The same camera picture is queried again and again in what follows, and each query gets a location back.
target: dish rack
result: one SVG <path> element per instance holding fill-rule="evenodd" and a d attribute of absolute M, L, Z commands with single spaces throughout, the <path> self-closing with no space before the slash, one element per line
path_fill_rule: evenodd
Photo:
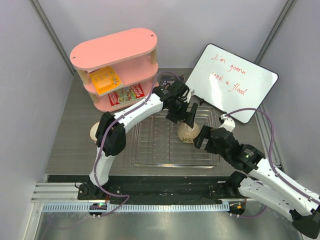
<path fill-rule="evenodd" d="M 132 163 L 137 166 L 175 168 L 209 169 L 217 166 L 220 156 L 204 150 L 208 140 L 203 141 L 200 149 L 195 148 L 193 143 L 182 142 L 177 135 L 179 123 L 166 119 L 167 113 L 168 110 L 162 110 L 133 127 L 130 151 Z M 200 129 L 203 125 L 216 128 L 214 108 L 199 106 L 194 122 Z"/>

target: whiteboard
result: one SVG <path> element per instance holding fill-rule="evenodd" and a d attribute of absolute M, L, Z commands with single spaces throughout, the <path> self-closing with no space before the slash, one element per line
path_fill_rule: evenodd
<path fill-rule="evenodd" d="M 38 0 L 67 55 L 130 28 L 157 35 L 160 68 L 193 68 L 215 43 L 254 61 L 287 0 Z"/>
<path fill-rule="evenodd" d="M 258 108 L 278 75 L 216 45 L 208 44 L 186 84 L 194 94 L 223 112 Z M 232 117 L 246 124 L 255 111 Z"/>

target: white wall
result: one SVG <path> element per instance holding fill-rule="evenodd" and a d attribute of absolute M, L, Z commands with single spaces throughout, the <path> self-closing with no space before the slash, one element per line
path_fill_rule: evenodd
<path fill-rule="evenodd" d="M 261 65 L 279 74 L 264 101 L 287 173 L 320 194 L 320 1 L 297 1 Z"/>
<path fill-rule="evenodd" d="M 20 239 L 71 74 L 28 0 L 0 7 L 0 239 Z"/>
<path fill-rule="evenodd" d="M 161 68 L 193 68 L 208 43 L 254 61 L 286 0 L 39 0 L 69 55 L 130 28 L 158 37 Z"/>

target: gray floor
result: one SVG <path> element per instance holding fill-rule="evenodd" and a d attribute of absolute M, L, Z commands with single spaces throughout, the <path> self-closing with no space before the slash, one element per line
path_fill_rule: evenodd
<path fill-rule="evenodd" d="M 187 79 L 192 71 L 191 68 L 173 68 L 167 70 L 178 75 L 184 74 Z M 192 97 L 192 102 L 199 102 L 199 99 Z M 215 109 L 216 117 L 221 114 L 221 111 Z M 81 79 L 76 74 L 52 147 L 46 168 L 47 174 L 88 175 L 91 172 L 97 148 L 90 139 L 89 132 L 91 127 L 99 122 L 101 115 L 102 113 L 94 107 L 91 98 L 83 87 Z M 236 128 L 233 134 L 240 143 L 251 144 L 263 152 L 261 137 L 254 117 L 247 124 L 236 121 Z M 127 141 L 127 147 L 114 161 L 110 174 L 229 176 L 234 172 L 234 169 L 223 159 L 218 166 L 211 169 L 135 166 L 131 162 L 130 145 L 131 143 Z"/>

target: pink shelf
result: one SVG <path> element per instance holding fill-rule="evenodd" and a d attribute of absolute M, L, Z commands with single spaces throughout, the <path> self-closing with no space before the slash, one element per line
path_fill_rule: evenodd
<path fill-rule="evenodd" d="M 150 80 L 147 80 L 147 81 L 144 81 L 141 83 L 141 87 L 142 87 L 143 92 L 146 96 L 150 93 L 150 90 L 152 87 L 152 82 L 153 82 L 153 80 L 150 79 Z M 131 106 L 131 105 L 137 103 L 137 102 L 133 102 L 133 103 L 121 105 L 118 107 L 111 107 L 108 94 L 101 96 L 101 97 L 98 97 L 98 98 L 99 98 L 99 102 L 94 103 L 94 106 L 101 112 L 114 112 L 116 110 L 123 109 L 125 107 Z"/>
<path fill-rule="evenodd" d="M 146 55 L 156 45 L 153 31 L 132 28 L 78 44 L 70 53 L 70 61 L 79 70 L 91 71 Z"/>
<path fill-rule="evenodd" d="M 112 67 L 120 77 L 124 87 L 151 79 L 158 71 L 158 63 L 151 64 L 151 57 L 149 55 L 122 61 L 112 65 Z M 89 93 L 98 95 L 92 82 L 83 86 Z"/>

